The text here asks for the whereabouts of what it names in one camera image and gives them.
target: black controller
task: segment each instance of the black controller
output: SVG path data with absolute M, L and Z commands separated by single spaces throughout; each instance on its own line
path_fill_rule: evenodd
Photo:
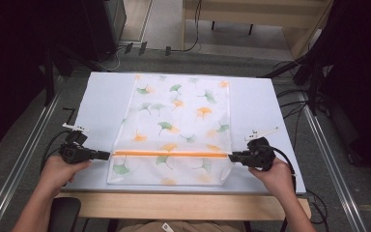
M 228 157 L 231 162 L 240 162 L 244 166 L 262 168 L 263 171 L 268 171 L 272 167 L 273 159 L 275 159 L 275 153 L 269 146 L 268 140 L 261 137 L 249 141 L 247 151 L 233 152 Z
M 81 146 L 87 136 L 79 130 L 72 131 L 60 147 L 60 155 L 66 163 L 78 163 L 85 160 L 108 160 L 110 153 L 95 151 Z

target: orange stripe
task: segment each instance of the orange stripe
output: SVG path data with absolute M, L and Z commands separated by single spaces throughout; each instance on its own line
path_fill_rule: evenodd
M 226 153 L 194 153 L 194 152 L 157 152 L 157 151 L 116 151 L 113 156 L 170 156 L 170 157 L 211 157 L 226 158 Z

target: person's lap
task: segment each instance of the person's lap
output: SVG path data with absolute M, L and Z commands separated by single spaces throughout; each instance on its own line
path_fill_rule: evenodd
M 175 232 L 245 232 L 245 227 L 242 221 L 149 219 L 119 219 L 116 232 L 170 231 L 162 228 L 164 223 L 167 223 L 172 231 Z

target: chair armrest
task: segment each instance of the chair armrest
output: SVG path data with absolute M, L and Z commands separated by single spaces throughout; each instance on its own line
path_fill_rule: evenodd
M 71 232 L 76 226 L 81 203 L 72 197 L 59 197 L 53 199 L 48 232 Z

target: white table surface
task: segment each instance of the white table surface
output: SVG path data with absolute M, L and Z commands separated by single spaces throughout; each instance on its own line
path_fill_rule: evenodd
M 210 78 L 229 81 L 231 108 L 231 137 L 233 151 L 246 150 L 244 137 L 252 130 L 279 131 L 266 136 L 272 147 L 285 153 L 297 174 L 297 193 L 305 193 L 305 185 L 298 167 L 285 123 L 269 79 L 213 76 L 176 75 L 178 78 Z M 75 124 L 89 129 L 85 147 L 111 152 L 113 142 L 125 116 L 128 100 L 134 84 L 133 72 L 92 72 L 80 105 Z M 261 181 L 237 163 L 228 180 L 220 187 L 190 186 L 117 186 L 106 183 L 109 161 L 94 160 L 92 165 L 76 174 L 67 190 L 96 191 L 160 191 L 160 192 L 218 192 L 218 193 L 268 193 Z

